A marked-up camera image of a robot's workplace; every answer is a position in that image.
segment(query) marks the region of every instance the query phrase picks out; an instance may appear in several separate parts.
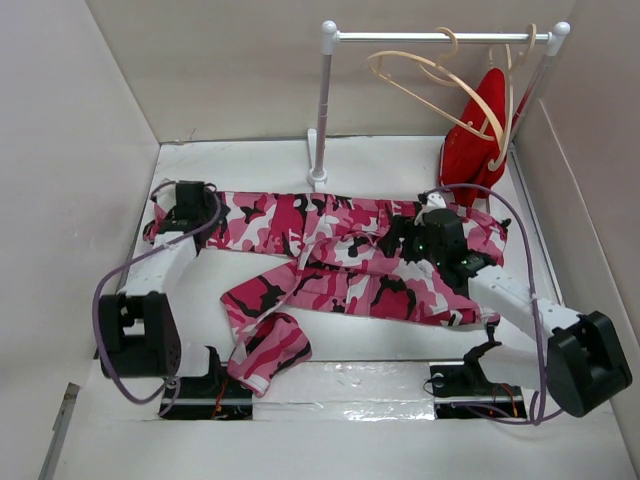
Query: table surface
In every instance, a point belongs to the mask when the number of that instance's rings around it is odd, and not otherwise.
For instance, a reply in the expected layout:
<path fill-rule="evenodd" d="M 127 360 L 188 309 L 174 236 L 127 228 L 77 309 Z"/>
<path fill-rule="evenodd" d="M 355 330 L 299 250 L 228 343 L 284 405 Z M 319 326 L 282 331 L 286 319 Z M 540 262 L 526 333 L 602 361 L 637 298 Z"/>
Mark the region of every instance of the table surface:
<path fill-rule="evenodd" d="M 442 137 L 330 139 L 326 148 L 328 191 L 415 199 L 418 192 L 436 184 L 441 143 Z M 494 189 L 522 214 L 533 242 L 538 291 L 555 299 L 553 277 L 513 167 L 508 164 Z M 220 190 L 309 192 L 308 168 L 305 141 L 164 145 L 152 188 L 164 179 L 182 179 L 214 182 Z M 477 206 L 488 206 L 499 219 L 509 216 L 493 199 L 489 205 L 479 201 Z M 143 222 L 150 216 L 147 208 Z M 138 239 L 136 251 L 145 248 Z M 214 345 L 222 358 L 228 357 L 233 344 L 218 301 L 220 295 L 285 261 L 267 255 L 203 250 L 185 271 L 171 300 L 174 316 L 180 319 L 182 339 Z M 505 267 L 526 281 L 522 239 L 515 225 L 510 230 Z M 485 341 L 481 330 L 287 310 L 308 335 L 314 362 L 278 376 L 260 400 L 256 420 L 158 420 L 158 402 L 144 407 L 129 404 L 102 377 L 96 364 L 79 395 L 56 478 L 170 479 L 179 475 L 298 480 L 425 478 L 429 474 L 431 478 L 470 474 L 473 478 L 523 474 L 527 478 L 635 478 L 609 404 L 584 419 L 563 415 L 538 428 L 504 427 L 483 420 L 431 421 L 432 415 L 415 414 L 419 410 L 416 406 L 424 406 L 423 412 L 432 408 L 431 400 L 419 393 L 422 385 L 417 377 L 428 371 L 419 361 L 460 358 Z M 498 328 L 497 339 L 514 347 L 532 347 L 532 341 L 506 321 Z M 399 368 L 405 362 L 397 360 L 411 362 Z M 349 363 L 324 363 L 336 361 Z M 385 368 L 393 374 L 371 375 L 375 369 L 382 372 Z M 327 395 L 327 391 L 334 391 L 331 385 L 335 387 L 335 382 L 347 387 L 334 388 L 335 396 Z M 157 379 L 128 382 L 140 395 L 158 383 Z M 364 398 L 363 391 L 371 392 L 367 393 L 371 397 Z M 384 397 L 383 403 L 376 405 L 378 413 L 359 416 L 363 401 L 376 403 L 372 402 L 378 400 L 375 392 Z M 300 407 L 314 404 L 316 408 Z M 348 409 L 355 414 L 343 415 Z M 379 413 L 388 409 L 395 410 L 395 416 L 385 418 Z M 354 419 L 369 421 L 348 421 Z"/>

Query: horizontal bar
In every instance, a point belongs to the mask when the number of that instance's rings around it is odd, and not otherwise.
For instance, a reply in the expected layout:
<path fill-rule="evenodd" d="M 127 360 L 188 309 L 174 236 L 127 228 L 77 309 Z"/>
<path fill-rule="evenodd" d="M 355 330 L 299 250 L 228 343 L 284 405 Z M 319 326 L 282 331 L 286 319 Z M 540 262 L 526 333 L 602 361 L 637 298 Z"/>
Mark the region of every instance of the horizontal bar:
<path fill-rule="evenodd" d="M 479 45 L 527 44 L 526 33 L 456 33 L 458 43 L 475 43 Z M 536 35 L 536 43 L 549 43 L 549 33 Z M 451 43 L 444 33 L 345 33 L 336 32 L 336 40 L 340 43 Z"/>

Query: white pipe connector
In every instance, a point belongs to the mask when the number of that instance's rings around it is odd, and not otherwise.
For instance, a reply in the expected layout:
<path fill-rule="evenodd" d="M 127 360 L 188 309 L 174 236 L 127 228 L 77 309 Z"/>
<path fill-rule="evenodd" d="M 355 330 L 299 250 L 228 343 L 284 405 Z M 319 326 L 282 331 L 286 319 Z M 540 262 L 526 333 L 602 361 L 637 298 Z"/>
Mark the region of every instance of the white pipe connector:
<path fill-rule="evenodd" d="M 560 51 L 560 47 L 562 47 L 562 42 L 569 35 L 571 31 L 571 25 L 567 22 L 558 22 L 556 26 L 553 27 L 553 31 L 551 32 L 551 40 L 547 44 L 547 51 L 545 55 L 548 57 L 555 57 Z"/>
<path fill-rule="evenodd" d="M 327 20 L 322 24 L 322 54 L 333 55 L 333 47 L 338 42 L 338 26 Z"/>

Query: vertical pole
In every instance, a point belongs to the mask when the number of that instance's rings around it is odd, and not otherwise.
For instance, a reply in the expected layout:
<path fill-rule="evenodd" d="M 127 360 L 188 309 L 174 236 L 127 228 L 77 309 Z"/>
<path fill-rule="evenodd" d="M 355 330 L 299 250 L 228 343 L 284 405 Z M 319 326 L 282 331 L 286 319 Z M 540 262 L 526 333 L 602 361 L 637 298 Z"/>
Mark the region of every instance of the vertical pole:
<path fill-rule="evenodd" d="M 316 186 L 326 183 L 327 171 L 324 168 L 324 147 L 327 139 L 327 113 L 329 110 L 329 83 L 331 81 L 331 58 L 338 27 L 331 21 L 322 24 L 322 80 L 320 84 L 320 101 L 318 102 L 318 124 L 315 162 L 309 172 L 309 183 Z"/>
<path fill-rule="evenodd" d="M 564 42 L 564 39 L 567 35 L 569 35 L 570 31 L 571 27 L 567 22 L 559 22 L 555 27 L 553 27 L 553 31 L 551 32 L 551 39 L 547 44 L 547 50 L 544 52 L 544 55 L 540 59 L 540 63 L 538 63 L 536 71 L 533 73 L 531 81 L 529 82 L 529 85 L 527 85 L 527 89 L 522 96 L 520 105 L 518 105 L 518 109 L 513 115 L 513 123 L 511 126 L 511 136 L 509 138 L 509 143 L 513 141 L 513 138 L 518 132 L 518 128 L 520 128 L 520 126 L 522 125 L 522 119 L 531 107 L 531 103 L 538 97 L 540 93 L 540 85 L 542 85 L 542 81 L 546 77 L 549 71 L 549 67 L 553 63 L 554 57 L 558 54 L 558 51 L 562 46 L 562 42 Z"/>

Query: white wall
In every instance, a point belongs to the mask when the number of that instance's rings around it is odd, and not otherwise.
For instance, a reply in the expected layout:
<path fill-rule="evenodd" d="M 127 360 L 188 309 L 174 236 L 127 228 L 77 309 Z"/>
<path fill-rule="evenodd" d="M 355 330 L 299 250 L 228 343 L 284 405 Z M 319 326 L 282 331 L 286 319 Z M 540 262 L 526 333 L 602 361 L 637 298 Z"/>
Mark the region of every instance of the white wall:
<path fill-rule="evenodd" d="M 613 403 L 640 472 L 640 3 L 578 0 L 570 21 L 518 150 L 565 298 L 616 322 L 636 380 Z"/>
<path fill-rule="evenodd" d="M 0 7 L 0 465 L 37 478 L 158 144 L 82 0 Z"/>
<path fill-rule="evenodd" d="M 315 125 L 320 26 L 344 31 L 550 30 L 575 0 L 87 0 L 160 141 L 302 137 Z M 396 46 L 436 58 L 445 46 Z M 385 46 L 338 47 L 329 132 L 444 134 L 447 120 L 374 78 L 363 62 Z M 465 46 L 452 70 L 475 85 L 485 47 Z M 517 75 L 522 92 L 535 58 Z M 419 91 L 456 115 L 460 90 L 415 73 Z"/>

